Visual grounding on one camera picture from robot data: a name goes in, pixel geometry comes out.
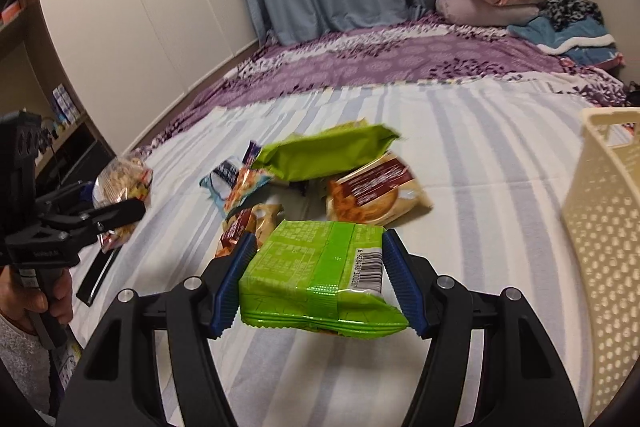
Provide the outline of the person's left hand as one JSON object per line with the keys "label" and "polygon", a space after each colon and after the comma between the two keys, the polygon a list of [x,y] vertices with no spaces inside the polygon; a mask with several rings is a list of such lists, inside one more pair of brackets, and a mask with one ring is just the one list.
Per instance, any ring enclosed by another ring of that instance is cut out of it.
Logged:
{"label": "person's left hand", "polygon": [[72,277],[67,269],[56,280],[51,301],[42,291],[23,287],[20,278],[10,267],[4,267],[1,271],[0,291],[2,317],[25,333],[36,332],[29,317],[31,313],[48,311],[61,325],[70,323],[74,316]]}

